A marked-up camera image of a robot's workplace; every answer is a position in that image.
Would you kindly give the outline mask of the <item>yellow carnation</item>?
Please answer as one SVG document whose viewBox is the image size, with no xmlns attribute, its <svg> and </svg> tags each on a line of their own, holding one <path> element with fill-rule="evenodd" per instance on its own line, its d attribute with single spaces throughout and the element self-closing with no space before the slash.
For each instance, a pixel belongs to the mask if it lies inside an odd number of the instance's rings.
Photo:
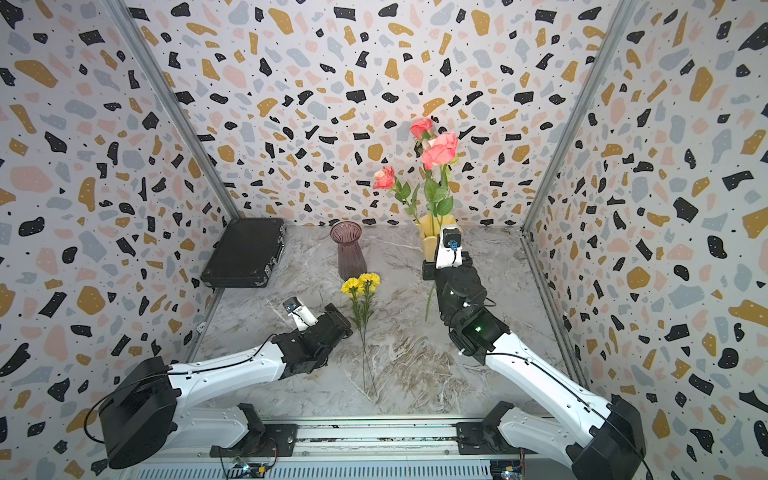
<svg viewBox="0 0 768 480">
<path fill-rule="evenodd" d="M 363 368 L 363 390 L 367 390 L 368 385 L 368 379 L 371 377 L 371 374 L 369 373 L 370 367 L 369 367 L 369 359 L 368 359 L 368 352 L 367 352 L 367 325 L 362 326 L 360 321 L 360 301 L 359 301 L 359 295 L 360 295 L 360 285 L 358 278 L 350 278 L 346 280 L 342 287 L 341 291 L 348 296 L 348 298 L 351 301 L 352 309 L 353 309 L 353 323 L 355 327 L 357 328 L 357 331 L 359 333 L 359 337 L 361 340 L 362 345 L 362 368 Z"/>
<path fill-rule="evenodd" d="M 358 280 L 360 285 L 360 321 L 362 326 L 366 326 L 372 315 L 374 295 L 381 280 L 376 273 L 364 273 Z"/>
</svg>

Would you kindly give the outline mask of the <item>pink rose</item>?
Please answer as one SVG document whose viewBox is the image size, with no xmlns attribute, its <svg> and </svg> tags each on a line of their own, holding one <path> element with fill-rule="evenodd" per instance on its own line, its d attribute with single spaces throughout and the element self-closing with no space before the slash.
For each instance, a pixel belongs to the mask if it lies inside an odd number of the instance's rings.
<svg viewBox="0 0 768 480">
<path fill-rule="evenodd" d="M 435 217 L 453 215 L 455 201 L 450 177 L 451 166 L 457 161 L 458 141 L 458 136 L 453 132 L 435 133 L 435 137 L 429 141 L 430 147 L 419 159 L 424 179 L 422 204 L 426 214 Z"/>
<path fill-rule="evenodd" d="M 391 192 L 403 205 L 404 211 L 418 223 L 418 187 L 412 188 L 408 182 L 401 182 L 391 166 L 384 166 L 374 175 L 373 188 Z"/>
<path fill-rule="evenodd" d="M 435 137 L 434 122 L 430 118 L 415 120 L 410 126 L 410 132 L 415 138 L 415 156 L 417 159 L 421 159 L 424 152 L 430 147 L 429 141 Z"/>
</svg>

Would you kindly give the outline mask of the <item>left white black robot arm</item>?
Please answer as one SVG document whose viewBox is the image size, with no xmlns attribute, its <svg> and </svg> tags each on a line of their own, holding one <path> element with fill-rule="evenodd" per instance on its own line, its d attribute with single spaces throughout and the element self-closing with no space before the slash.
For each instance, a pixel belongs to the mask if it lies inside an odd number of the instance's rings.
<svg viewBox="0 0 768 480">
<path fill-rule="evenodd" d="M 206 447 L 220 459 L 289 455 L 290 446 L 270 437 L 253 405 L 222 410 L 205 405 L 242 388 L 320 369 L 352 334 L 351 323 L 332 304 L 319 316 L 297 298 L 284 305 L 296 329 L 272 334 L 254 348 L 191 363 L 167 364 L 159 357 L 140 362 L 92 409 L 108 467 L 126 469 L 164 449 L 192 447 Z"/>
</svg>

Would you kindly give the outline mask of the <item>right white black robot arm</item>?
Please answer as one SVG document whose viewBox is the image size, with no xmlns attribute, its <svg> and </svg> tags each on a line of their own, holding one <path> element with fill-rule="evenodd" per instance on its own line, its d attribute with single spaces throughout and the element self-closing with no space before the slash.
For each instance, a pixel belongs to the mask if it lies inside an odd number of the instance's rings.
<svg viewBox="0 0 768 480">
<path fill-rule="evenodd" d="M 440 318 L 459 352 L 504 376 L 548 413 L 540 417 L 501 401 L 482 421 L 460 426 L 462 453 L 532 451 L 578 479 L 632 479 L 647 465 L 639 411 L 592 393 L 525 345 L 487 308 L 468 253 L 451 266 L 425 262 L 422 276 L 436 287 Z"/>
</svg>

